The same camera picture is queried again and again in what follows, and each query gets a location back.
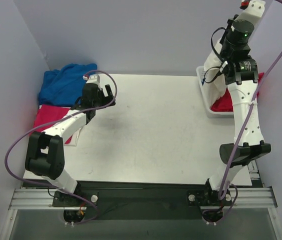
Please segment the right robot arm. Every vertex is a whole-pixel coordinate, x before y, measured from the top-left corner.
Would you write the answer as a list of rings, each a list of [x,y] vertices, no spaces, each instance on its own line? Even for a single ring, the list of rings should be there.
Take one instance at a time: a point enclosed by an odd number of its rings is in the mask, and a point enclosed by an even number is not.
[[[202,192],[203,200],[208,204],[223,200],[237,173],[251,161],[271,152],[271,145],[265,142],[259,124],[258,65],[249,54],[251,49],[248,42],[254,29],[250,21],[240,19],[238,15],[230,18],[220,39],[220,51],[215,48],[212,50],[220,61],[214,66],[217,72],[211,79],[207,79],[207,74],[203,76],[204,86],[224,76],[232,101],[235,127],[234,142],[219,147],[225,168],[208,179],[210,187]]]

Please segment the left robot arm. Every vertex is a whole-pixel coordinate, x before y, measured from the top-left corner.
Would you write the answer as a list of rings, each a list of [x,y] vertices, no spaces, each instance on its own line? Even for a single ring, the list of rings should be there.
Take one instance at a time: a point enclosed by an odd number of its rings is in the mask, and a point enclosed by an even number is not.
[[[82,201],[79,183],[65,170],[64,143],[96,115],[96,110],[116,104],[111,86],[105,85],[107,95],[97,83],[86,83],[67,114],[42,132],[29,136],[25,169],[65,190],[64,200],[71,206]]]

